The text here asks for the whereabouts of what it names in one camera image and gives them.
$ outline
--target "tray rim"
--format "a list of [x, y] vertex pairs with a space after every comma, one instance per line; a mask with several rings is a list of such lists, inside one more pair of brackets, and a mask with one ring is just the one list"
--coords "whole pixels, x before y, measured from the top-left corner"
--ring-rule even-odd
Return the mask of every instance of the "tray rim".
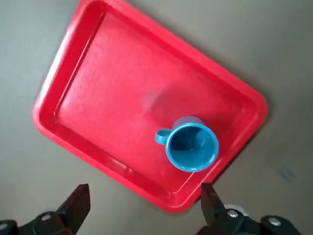
[[133, 192], [139, 194], [146, 200], [150, 201], [151, 203], [159, 206], [163, 210], [167, 212], [182, 212], [189, 207], [192, 206], [194, 201], [199, 197], [201, 192], [200, 184], [195, 188], [195, 190], [185, 198], [184, 202], [180, 205], [173, 207], [171, 205], [166, 204], [165, 202], [159, 200], [157, 197], [151, 195], [148, 191], [143, 190], [142, 188], [138, 187], [137, 185], [133, 184], [132, 182], [128, 181], [126, 178], [122, 177], [120, 174], [116, 173], [113, 170], [105, 167], [104, 165], [100, 164], [98, 161], [93, 159], [92, 157], [88, 156], [84, 152], [77, 149], [75, 146], [71, 145], [70, 143], [63, 140], [61, 137], [55, 135], [53, 132], [50, 132], [48, 129], [44, 127], [44, 125], [40, 122], [40, 113], [42, 105], [45, 102], [46, 94], [49, 93], [50, 85], [53, 83], [55, 75], [58, 71], [59, 66], [62, 64], [63, 58], [67, 53], [67, 47], [70, 44], [71, 36], [75, 32], [78, 22], [82, 17], [84, 10], [92, 3], [92, 2], [105, 2], [106, 4], [110, 5], [115, 10], [119, 11], [126, 17], [132, 19], [135, 23], [139, 24], [140, 26], [148, 29], [151, 31], [153, 29], [153, 34], [169, 44], [170, 46], [176, 48], [184, 54], [184, 56], [189, 57], [191, 60], [196, 62], [197, 64], [201, 65], [203, 68], [208, 69], [211, 73], [216, 75], [219, 79], [223, 80], [223, 82], [228, 83], [231, 87], [238, 90], [244, 96], [249, 98], [255, 106], [256, 106], [256, 117], [254, 122], [251, 122], [249, 129], [245, 132], [244, 136], [241, 138], [240, 143], [237, 144], [236, 147], [232, 148], [232, 151], [229, 151], [225, 156], [225, 164], [224, 166], [217, 165], [220, 170], [212, 170], [210, 171], [210, 175], [206, 175], [202, 182], [211, 182], [210, 179], [215, 179], [218, 175], [220, 175], [221, 171], [228, 167], [229, 162], [234, 159], [239, 150], [243, 148], [246, 142], [252, 137], [252, 135], [262, 126], [264, 123], [267, 113], [268, 113], [268, 105], [264, 97], [250, 87], [248, 84], [237, 78], [235, 75], [231, 74], [228, 70], [223, 68], [222, 66], [215, 63], [209, 57], [205, 56], [203, 53], [192, 47], [191, 45], [187, 44], [183, 39], [176, 36], [166, 28], [159, 25], [157, 22], [146, 16], [144, 13], [140, 12], [139, 10], [135, 9], [129, 3], [123, 0], [81, 0], [78, 3], [78, 6], [73, 14], [72, 19], [68, 25], [66, 30], [65, 36], [60, 44], [60, 47], [56, 53], [56, 56], [52, 62], [52, 65], [47, 73], [46, 79], [42, 85], [42, 88], [39, 92], [39, 95], [35, 101], [35, 105], [32, 110], [32, 119], [36, 128], [41, 132], [44, 136], [48, 137], [58, 145], [62, 146], [72, 154], [76, 155], [77, 157], [81, 158], [86, 163], [94, 166], [95, 168], [99, 169], [103, 173], [107, 174], [120, 184], [124, 185], [125, 187], [129, 188]]

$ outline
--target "cup rim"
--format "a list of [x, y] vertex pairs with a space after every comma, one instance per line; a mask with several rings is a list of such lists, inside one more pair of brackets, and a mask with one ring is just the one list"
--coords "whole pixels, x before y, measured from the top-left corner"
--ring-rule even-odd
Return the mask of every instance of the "cup rim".
[[[202, 130], [205, 130], [209, 133], [211, 139], [213, 140], [214, 143], [214, 150], [213, 150], [213, 154], [211, 155], [211, 157], [208, 159], [208, 161], [204, 162], [203, 164], [201, 164], [198, 167], [194, 167], [194, 168], [190, 168], [190, 167], [185, 167], [182, 166], [180, 164], [178, 164], [176, 161], [174, 161], [172, 154], [170, 153], [170, 142], [172, 137], [181, 129], [184, 129], [186, 127], [198, 127]], [[186, 171], [186, 172], [199, 172], [202, 170], [205, 170], [206, 168], [208, 168], [209, 166], [212, 165], [212, 163], [216, 160], [217, 155], [219, 153], [219, 141], [215, 135], [215, 133], [208, 128], [206, 125], [203, 125], [201, 123], [184, 123], [183, 125], [178, 126], [177, 128], [175, 128], [171, 134], [169, 135], [169, 137], [166, 140], [166, 155], [169, 159], [169, 161], [178, 169], [182, 170], [182, 171]]]

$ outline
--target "gray floor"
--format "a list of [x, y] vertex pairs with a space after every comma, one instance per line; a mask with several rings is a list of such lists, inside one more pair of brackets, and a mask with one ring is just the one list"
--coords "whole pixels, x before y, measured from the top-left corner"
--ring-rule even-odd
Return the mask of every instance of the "gray floor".
[[[88, 182], [79, 234], [192, 235], [199, 203], [168, 214], [40, 135], [31, 109], [78, 0], [0, 0], [0, 218], [20, 224]], [[259, 219], [277, 213], [310, 234], [313, 198], [311, 0], [131, 0], [259, 90], [268, 121], [215, 187]]]

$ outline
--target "metal bolt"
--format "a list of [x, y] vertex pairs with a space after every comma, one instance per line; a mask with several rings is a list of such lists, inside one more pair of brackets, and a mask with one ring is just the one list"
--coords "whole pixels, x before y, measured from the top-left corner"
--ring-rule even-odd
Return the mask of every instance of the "metal bolt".
[[51, 218], [51, 215], [45, 214], [43, 217], [41, 217], [41, 220], [42, 220], [42, 221], [46, 221], [46, 220], [48, 220], [48, 219], [50, 219], [50, 218]]
[[6, 227], [8, 227], [8, 224], [7, 223], [2, 223], [0, 224], [0, 231], [5, 229]]
[[281, 225], [280, 221], [274, 217], [268, 218], [268, 221], [273, 226], [280, 226]]
[[229, 210], [227, 214], [232, 218], [238, 217], [238, 213], [235, 210]]

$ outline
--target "blue mug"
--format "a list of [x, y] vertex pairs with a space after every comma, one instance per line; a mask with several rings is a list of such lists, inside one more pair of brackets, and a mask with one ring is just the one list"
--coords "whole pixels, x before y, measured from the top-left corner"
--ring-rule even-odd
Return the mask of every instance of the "blue mug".
[[178, 119], [171, 130], [158, 130], [155, 141], [165, 145], [166, 155], [176, 168], [187, 172], [208, 168], [219, 153], [214, 132], [193, 116]]

